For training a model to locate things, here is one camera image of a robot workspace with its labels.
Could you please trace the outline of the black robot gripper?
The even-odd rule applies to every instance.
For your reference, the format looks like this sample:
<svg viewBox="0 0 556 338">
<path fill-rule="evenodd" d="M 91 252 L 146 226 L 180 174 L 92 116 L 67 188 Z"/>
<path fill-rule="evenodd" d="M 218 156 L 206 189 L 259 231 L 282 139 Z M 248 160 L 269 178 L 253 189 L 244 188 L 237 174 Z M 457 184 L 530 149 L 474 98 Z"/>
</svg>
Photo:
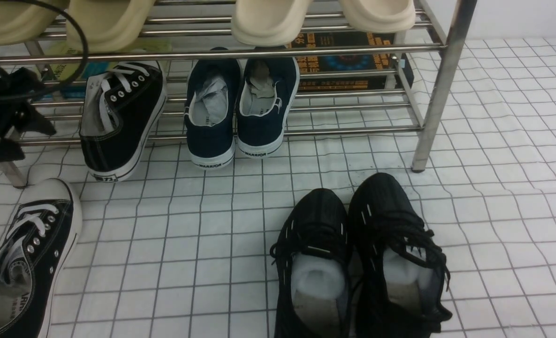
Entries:
<svg viewBox="0 0 556 338">
<path fill-rule="evenodd" d="M 8 100 L 9 96 L 20 96 L 44 88 L 38 75 L 22 67 L 9 74 L 6 81 L 0 78 L 0 163 L 25 159 L 25 154 L 17 141 L 7 136 L 10 129 L 18 132 L 37 132 L 53 136 L 56 134 L 52 122 L 32 107 L 28 100 Z"/>
</svg>

